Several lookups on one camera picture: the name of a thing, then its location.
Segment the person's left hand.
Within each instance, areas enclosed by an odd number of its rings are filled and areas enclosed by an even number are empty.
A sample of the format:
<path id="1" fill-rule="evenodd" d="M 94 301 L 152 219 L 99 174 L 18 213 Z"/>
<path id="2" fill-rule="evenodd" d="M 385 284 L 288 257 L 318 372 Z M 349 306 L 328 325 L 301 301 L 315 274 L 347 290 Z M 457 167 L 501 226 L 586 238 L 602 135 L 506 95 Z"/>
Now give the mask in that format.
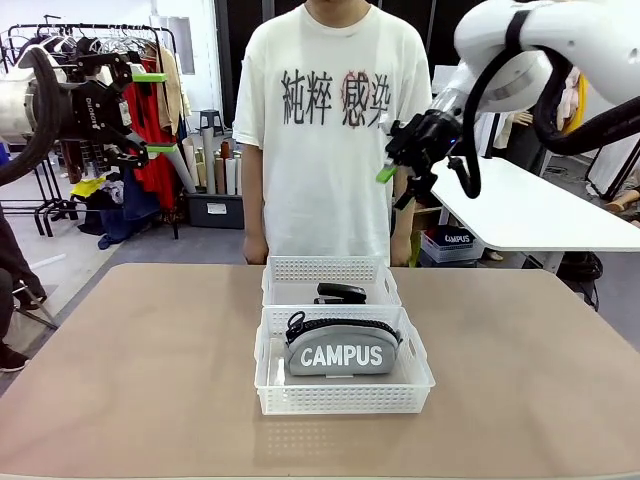
<path id="1" fill-rule="evenodd" d="M 410 238 L 394 238 L 391 240 L 390 264 L 392 267 L 412 267 L 415 264 Z"/>

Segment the person's right hand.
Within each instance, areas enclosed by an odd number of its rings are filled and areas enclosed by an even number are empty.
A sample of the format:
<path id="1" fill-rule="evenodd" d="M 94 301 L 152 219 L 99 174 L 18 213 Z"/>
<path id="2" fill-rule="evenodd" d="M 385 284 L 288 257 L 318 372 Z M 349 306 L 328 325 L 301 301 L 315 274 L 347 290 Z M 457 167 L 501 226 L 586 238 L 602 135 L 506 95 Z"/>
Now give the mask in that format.
<path id="1" fill-rule="evenodd" d="M 243 255 L 248 265 L 265 265 L 269 248 L 263 235 L 247 235 L 243 244 Z"/>

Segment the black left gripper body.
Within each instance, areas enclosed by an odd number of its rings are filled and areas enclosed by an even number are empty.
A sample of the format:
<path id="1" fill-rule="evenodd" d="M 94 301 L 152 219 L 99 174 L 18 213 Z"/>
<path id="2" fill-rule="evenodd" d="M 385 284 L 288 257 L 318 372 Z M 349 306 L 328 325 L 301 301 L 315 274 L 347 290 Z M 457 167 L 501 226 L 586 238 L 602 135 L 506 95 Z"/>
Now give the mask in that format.
<path id="1" fill-rule="evenodd" d="M 113 86 L 100 81 L 59 86 L 59 140 L 118 144 L 131 133 L 128 103 Z"/>

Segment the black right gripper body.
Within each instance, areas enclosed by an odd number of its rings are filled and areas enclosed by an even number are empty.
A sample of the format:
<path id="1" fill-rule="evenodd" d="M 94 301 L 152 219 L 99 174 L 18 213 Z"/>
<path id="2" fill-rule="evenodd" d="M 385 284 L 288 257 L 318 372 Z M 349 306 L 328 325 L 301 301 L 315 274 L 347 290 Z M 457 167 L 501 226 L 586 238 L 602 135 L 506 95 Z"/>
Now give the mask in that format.
<path id="1" fill-rule="evenodd" d="M 428 173 L 441 161 L 462 136 L 462 123 L 440 110 L 416 114 L 408 124 L 408 165 L 415 173 Z"/>

